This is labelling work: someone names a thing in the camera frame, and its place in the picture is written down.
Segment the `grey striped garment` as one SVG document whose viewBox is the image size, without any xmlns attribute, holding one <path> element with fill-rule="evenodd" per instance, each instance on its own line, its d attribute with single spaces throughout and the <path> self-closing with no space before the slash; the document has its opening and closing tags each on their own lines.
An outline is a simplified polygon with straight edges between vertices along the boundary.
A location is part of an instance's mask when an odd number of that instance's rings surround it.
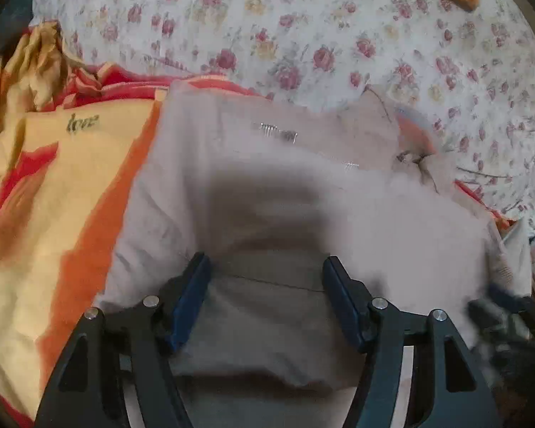
<svg viewBox="0 0 535 428">
<path fill-rule="evenodd" d="M 0 55 L 13 51 L 32 20 L 32 0 L 7 0 L 0 12 Z"/>
</svg>

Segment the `beige zip jacket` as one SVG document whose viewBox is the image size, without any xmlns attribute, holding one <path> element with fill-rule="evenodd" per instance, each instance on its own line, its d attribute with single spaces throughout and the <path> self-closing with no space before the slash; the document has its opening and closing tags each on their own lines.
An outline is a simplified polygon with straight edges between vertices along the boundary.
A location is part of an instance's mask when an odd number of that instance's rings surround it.
<svg viewBox="0 0 535 428">
<path fill-rule="evenodd" d="M 454 184 L 454 159 L 401 143 L 373 91 L 326 114 L 174 86 L 137 173 L 104 290 L 137 304 L 194 253 L 202 309 L 170 361 L 197 427 L 338 427 L 364 359 L 323 292 L 323 261 L 398 308 L 443 308 L 468 344 L 486 281 L 531 289 L 527 225 L 500 234 Z"/>
</svg>

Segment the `floral quilt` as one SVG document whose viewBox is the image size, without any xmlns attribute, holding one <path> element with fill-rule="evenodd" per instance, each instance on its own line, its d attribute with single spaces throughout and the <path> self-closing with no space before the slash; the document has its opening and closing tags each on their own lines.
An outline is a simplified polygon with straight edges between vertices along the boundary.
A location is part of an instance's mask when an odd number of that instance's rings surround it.
<svg viewBox="0 0 535 428">
<path fill-rule="evenodd" d="M 457 176 L 535 234 L 535 31 L 514 0 L 34 0 L 71 53 L 133 72 L 220 73 L 329 110 L 382 86 L 424 114 Z"/>
</svg>

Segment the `orange red yellow blanket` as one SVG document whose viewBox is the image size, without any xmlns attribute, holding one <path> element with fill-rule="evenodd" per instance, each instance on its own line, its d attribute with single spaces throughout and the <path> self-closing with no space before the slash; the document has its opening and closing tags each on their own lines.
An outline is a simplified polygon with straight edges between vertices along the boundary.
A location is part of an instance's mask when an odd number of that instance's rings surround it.
<svg viewBox="0 0 535 428">
<path fill-rule="evenodd" d="M 54 21 L 0 57 L 0 409 L 18 427 L 104 286 L 172 83 L 85 65 Z"/>
</svg>

